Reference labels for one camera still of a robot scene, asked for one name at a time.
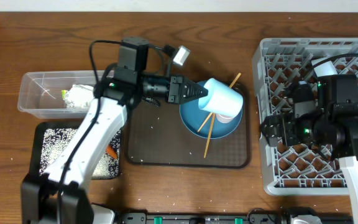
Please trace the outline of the foil yellow snack wrapper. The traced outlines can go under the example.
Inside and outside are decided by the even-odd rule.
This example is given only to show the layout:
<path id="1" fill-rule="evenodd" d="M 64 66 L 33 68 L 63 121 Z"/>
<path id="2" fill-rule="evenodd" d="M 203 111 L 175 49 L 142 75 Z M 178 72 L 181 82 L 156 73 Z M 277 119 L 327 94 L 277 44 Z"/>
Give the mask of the foil yellow snack wrapper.
<path id="1" fill-rule="evenodd" d="M 68 90 L 62 90 L 62 99 L 64 100 L 66 98 Z"/>

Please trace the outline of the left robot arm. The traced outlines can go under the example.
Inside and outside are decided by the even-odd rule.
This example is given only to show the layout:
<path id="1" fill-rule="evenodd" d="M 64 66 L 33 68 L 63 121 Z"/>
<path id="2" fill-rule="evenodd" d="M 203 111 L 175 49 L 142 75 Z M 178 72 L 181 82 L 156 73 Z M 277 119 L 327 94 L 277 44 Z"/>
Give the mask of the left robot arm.
<path id="1" fill-rule="evenodd" d="M 115 213 L 87 196 L 93 172 L 114 135 L 143 98 L 181 105 L 208 95 L 182 75 L 163 77 L 109 65 L 96 78 L 94 99 L 77 132 L 44 172 L 32 155 L 21 185 L 23 223 L 113 223 Z"/>

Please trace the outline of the white napkin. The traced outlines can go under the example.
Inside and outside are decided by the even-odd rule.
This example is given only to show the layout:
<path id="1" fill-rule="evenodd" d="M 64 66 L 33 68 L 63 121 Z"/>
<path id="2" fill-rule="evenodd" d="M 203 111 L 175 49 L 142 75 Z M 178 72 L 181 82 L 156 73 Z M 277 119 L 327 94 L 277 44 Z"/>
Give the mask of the white napkin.
<path id="1" fill-rule="evenodd" d="M 94 98 L 93 91 L 94 87 L 90 85 L 73 85 L 64 99 L 66 107 L 88 109 Z"/>

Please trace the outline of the light blue rice bowl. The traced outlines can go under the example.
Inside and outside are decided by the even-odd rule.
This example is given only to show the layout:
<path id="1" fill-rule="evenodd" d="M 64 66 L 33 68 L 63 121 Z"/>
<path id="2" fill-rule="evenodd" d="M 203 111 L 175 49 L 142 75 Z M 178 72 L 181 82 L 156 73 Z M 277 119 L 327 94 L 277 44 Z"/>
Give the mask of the light blue rice bowl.
<path id="1" fill-rule="evenodd" d="M 334 67 L 332 61 L 325 62 L 322 65 L 314 68 L 314 73 L 317 78 L 321 78 L 324 76 L 337 75 L 337 70 Z"/>

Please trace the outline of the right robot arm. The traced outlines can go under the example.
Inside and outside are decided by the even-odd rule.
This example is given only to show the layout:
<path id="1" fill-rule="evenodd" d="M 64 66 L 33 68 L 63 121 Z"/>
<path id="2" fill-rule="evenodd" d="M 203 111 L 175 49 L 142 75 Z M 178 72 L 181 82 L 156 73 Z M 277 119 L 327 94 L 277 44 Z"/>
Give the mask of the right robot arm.
<path id="1" fill-rule="evenodd" d="M 353 222 L 358 223 L 358 116 L 337 116 L 316 110 L 296 118 L 293 114 L 266 117 L 260 131 L 269 146 L 282 139 L 286 146 L 306 144 L 308 147 L 331 145 L 330 159 L 337 159 L 345 177 Z"/>

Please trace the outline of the white pink cup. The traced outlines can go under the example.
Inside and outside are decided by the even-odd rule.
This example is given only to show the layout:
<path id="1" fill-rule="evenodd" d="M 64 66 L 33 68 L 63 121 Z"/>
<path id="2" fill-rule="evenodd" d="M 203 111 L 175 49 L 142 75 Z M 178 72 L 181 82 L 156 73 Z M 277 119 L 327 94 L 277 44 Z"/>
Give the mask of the white pink cup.
<path id="1" fill-rule="evenodd" d="M 230 123 L 234 119 L 234 116 L 231 117 L 231 116 L 226 116 L 226 115 L 223 115 L 223 114 L 217 114 L 216 119 L 220 123 L 227 124 L 227 123 Z"/>

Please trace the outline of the orange carrot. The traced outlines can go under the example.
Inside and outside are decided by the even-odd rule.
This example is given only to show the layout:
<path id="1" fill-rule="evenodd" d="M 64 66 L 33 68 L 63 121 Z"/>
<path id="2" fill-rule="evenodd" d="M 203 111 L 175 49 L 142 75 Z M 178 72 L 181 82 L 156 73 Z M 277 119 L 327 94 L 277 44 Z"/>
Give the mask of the orange carrot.
<path id="1" fill-rule="evenodd" d="M 114 148 L 111 145 L 108 145 L 106 148 L 106 152 L 115 160 L 118 160 L 117 152 L 114 150 Z"/>

